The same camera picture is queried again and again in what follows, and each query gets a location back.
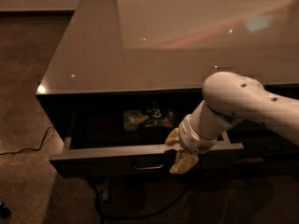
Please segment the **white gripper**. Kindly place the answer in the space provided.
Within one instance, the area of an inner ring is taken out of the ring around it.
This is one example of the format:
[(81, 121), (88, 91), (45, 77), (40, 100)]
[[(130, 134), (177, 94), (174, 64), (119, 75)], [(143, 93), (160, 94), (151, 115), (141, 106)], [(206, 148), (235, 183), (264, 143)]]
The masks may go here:
[(199, 161), (198, 154), (207, 153), (212, 149), (217, 139), (207, 140), (201, 137), (191, 124), (191, 116), (187, 115), (165, 139), (167, 146), (173, 146), (177, 143), (184, 149), (177, 152), (175, 163), (170, 168), (173, 175), (183, 175), (189, 172)]

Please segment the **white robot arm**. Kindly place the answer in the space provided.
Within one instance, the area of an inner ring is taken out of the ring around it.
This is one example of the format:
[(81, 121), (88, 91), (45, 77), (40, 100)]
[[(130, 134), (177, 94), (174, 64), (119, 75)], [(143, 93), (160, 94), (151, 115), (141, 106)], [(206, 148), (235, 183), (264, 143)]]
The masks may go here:
[(200, 105), (165, 140), (168, 146), (179, 146), (172, 174), (189, 172), (222, 133), (245, 119), (299, 145), (298, 100), (266, 91), (259, 81), (231, 72), (209, 76), (202, 95)]

